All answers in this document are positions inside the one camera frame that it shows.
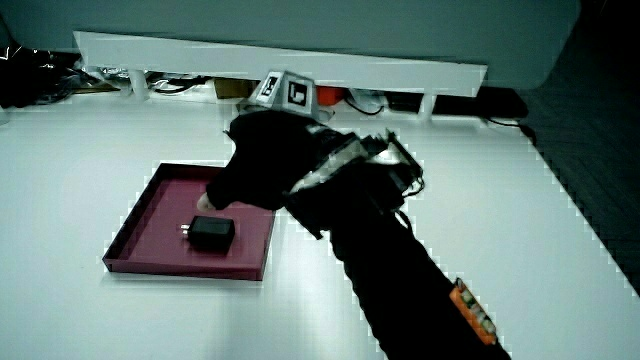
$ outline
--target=tray rim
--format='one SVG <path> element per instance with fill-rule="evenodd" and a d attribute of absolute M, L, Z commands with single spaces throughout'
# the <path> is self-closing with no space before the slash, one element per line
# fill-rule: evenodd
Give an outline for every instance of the tray rim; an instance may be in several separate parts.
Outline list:
<path fill-rule="evenodd" d="M 252 273 L 255 276 L 255 279 L 247 279 L 247 280 L 262 280 L 262 276 L 264 274 L 265 266 L 267 263 L 267 257 L 269 253 L 269 247 L 271 244 L 271 235 L 273 233 L 274 223 L 276 211 L 267 210 L 270 213 L 270 221 L 269 221 L 269 231 L 267 232 L 267 239 L 265 242 L 265 248 L 262 255 L 262 263 L 261 265 L 250 264 L 247 267 L 243 268 L 243 271 L 240 271 L 239 266 L 230 265 L 229 268 L 218 271 L 211 272 L 199 272 L 193 271 L 189 273 L 163 273 L 163 272 L 133 272 L 133 271 L 123 271 L 121 269 L 114 269 L 114 265 L 116 268 L 119 268 L 120 265 L 128 263 L 134 266 L 136 265 L 160 265 L 163 264 L 157 262 L 146 262 L 146 261 L 128 261 L 127 259 L 122 259 L 120 256 L 122 251 L 125 250 L 127 243 L 131 237 L 133 231 L 138 226 L 140 220 L 142 219 L 141 214 L 144 213 L 147 206 L 153 200 L 156 191 L 159 189 L 160 185 L 164 180 L 172 179 L 172 178 L 180 178 L 180 179 L 198 179 L 202 180 L 203 178 L 213 178 L 216 176 L 223 167 L 215 166 L 215 165 L 202 165 L 202 164 L 182 164 L 182 163 L 170 163 L 170 162 L 161 162 L 158 166 L 157 170 L 154 172 L 153 176 L 149 180 L 149 183 L 143 190 L 143 192 L 138 197 L 138 200 L 129 211 L 125 221 L 120 226 L 120 229 L 116 233 L 116 236 L 109 244 L 109 247 L 105 251 L 102 256 L 102 262 L 106 266 L 109 272 L 118 272 L 118 273 L 138 273 L 138 274 L 157 274 L 157 275 L 168 275 L 168 276 L 196 276 L 196 277 L 216 277 L 216 274 L 233 274 L 233 273 Z M 165 264 L 168 266 L 178 266 L 184 267 L 188 269 L 189 267 L 201 269 L 202 266 L 189 266 L 189 265 L 179 265 L 179 264 Z"/>

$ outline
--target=white tabletop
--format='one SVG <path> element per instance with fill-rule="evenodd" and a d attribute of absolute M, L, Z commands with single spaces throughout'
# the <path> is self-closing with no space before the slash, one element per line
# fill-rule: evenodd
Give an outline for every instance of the white tabletop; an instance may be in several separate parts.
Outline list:
<path fill-rule="evenodd" d="M 389 128 L 421 162 L 427 188 L 405 207 L 417 238 L 468 283 L 513 359 L 640 353 L 637 294 L 517 129 L 345 109 L 329 124 Z M 0 358 L 384 358 L 328 239 L 284 210 L 263 282 L 106 272 L 105 249 L 154 168 L 223 165 L 235 115 L 113 94 L 11 111 L 0 126 Z"/>

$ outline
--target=pink tray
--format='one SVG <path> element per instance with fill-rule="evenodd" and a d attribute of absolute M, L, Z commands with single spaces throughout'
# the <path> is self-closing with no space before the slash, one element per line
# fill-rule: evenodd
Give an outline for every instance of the pink tray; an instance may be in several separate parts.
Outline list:
<path fill-rule="evenodd" d="M 206 213 L 196 208 L 221 169 L 161 164 L 102 258 L 109 271 L 262 280 L 275 212 L 239 202 Z M 233 219 L 226 254 L 190 246 L 180 226 L 196 215 Z"/>

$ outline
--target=power adapter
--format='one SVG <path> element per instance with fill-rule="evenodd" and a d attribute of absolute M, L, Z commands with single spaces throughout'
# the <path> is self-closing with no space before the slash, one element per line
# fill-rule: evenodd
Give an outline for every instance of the power adapter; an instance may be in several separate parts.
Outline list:
<path fill-rule="evenodd" d="M 194 248 L 225 253 L 235 236 L 232 219 L 209 216 L 194 216 L 191 224 L 182 225 L 182 230 Z"/>

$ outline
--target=orange object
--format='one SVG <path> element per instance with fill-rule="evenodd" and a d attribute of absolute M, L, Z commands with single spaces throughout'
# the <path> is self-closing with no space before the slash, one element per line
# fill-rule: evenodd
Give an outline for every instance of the orange object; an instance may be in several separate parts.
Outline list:
<path fill-rule="evenodd" d="M 468 306 L 466 305 L 465 301 L 462 298 L 462 292 L 467 290 L 467 287 L 461 281 L 460 281 L 460 284 L 461 284 L 460 287 L 456 286 L 453 288 L 453 290 L 451 290 L 451 293 L 449 294 L 449 298 L 451 299 L 451 301 L 453 301 L 453 303 L 456 305 L 458 310 L 460 310 L 464 318 L 467 319 L 467 322 L 469 323 L 469 325 L 471 325 L 471 327 L 475 331 L 476 335 L 478 335 L 480 340 L 482 340 L 482 342 L 485 345 L 495 344 L 497 341 L 495 333 L 488 332 L 487 329 L 485 329 L 480 324 L 476 315 L 471 311 L 471 309 L 468 308 Z M 481 309 L 480 304 L 476 302 L 475 298 L 473 298 L 473 302 L 475 303 L 474 308 Z"/>
<path fill-rule="evenodd" d="M 344 99 L 344 88 L 332 86 L 316 86 L 318 105 L 332 106 Z"/>

